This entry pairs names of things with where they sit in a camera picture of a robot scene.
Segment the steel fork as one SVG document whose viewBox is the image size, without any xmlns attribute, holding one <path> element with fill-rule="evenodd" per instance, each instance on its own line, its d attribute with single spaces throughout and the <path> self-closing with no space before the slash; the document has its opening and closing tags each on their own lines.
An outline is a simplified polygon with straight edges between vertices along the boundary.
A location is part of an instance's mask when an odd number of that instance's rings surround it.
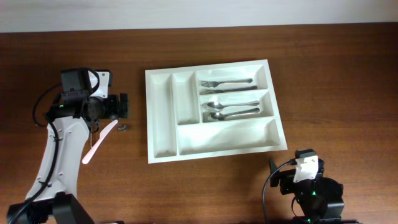
<svg viewBox="0 0 398 224">
<path fill-rule="evenodd" d="M 206 88 L 216 88 L 219 85 L 237 85 L 237 84 L 248 84 L 252 83 L 253 79 L 252 78 L 246 78 L 246 79 L 240 79 L 240 80 L 225 80 L 225 81 L 205 81 L 205 80 L 200 80 L 200 85 Z"/>
<path fill-rule="evenodd" d="M 227 92 L 236 92 L 236 91 L 247 91 L 247 90 L 257 90 L 257 86 L 249 86 L 249 87 L 244 87 L 244 88 L 230 88 L 230 89 L 225 89 L 225 90 L 219 90 L 219 89 L 205 89 L 202 91 L 204 95 L 210 95 L 210 94 L 218 94 L 218 93 L 227 93 Z"/>
</svg>

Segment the steel spoon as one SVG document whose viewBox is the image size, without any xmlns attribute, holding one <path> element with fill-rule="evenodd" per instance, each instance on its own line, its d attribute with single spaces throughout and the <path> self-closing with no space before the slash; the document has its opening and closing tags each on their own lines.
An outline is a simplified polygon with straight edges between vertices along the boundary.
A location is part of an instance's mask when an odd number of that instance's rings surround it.
<svg viewBox="0 0 398 224">
<path fill-rule="evenodd" d="M 246 102 L 246 103 L 235 103 L 235 104 L 228 104 L 228 105 L 222 105 L 219 101 L 211 101 L 208 103 L 205 103 L 205 107 L 208 111 L 211 112 L 220 112 L 223 109 L 227 107 L 232 107 L 232 106 L 258 106 L 260 105 L 259 101 L 251 101 L 251 102 Z"/>
<path fill-rule="evenodd" d="M 250 110 L 243 110 L 243 111 L 237 111 L 237 112 L 226 113 L 226 114 L 223 114 L 221 112 L 211 112 L 208 114 L 207 119 L 209 121 L 224 121 L 224 120 L 227 120 L 228 118 L 232 118 L 235 116 L 244 116 L 244 115 L 256 114 L 259 112 L 260 112 L 260 108 L 253 108 Z"/>
</svg>

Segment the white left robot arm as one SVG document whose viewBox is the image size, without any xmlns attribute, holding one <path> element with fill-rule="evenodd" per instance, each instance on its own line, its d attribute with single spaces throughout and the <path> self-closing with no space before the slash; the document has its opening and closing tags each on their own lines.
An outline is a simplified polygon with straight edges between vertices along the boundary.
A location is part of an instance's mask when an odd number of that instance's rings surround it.
<svg viewBox="0 0 398 224">
<path fill-rule="evenodd" d="M 93 223 L 77 200 L 80 164 L 87 164 L 120 118 L 129 116 L 129 98 L 82 96 L 54 103 L 44 117 L 47 145 L 25 202 L 11 205 L 8 223 Z"/>
</svg>

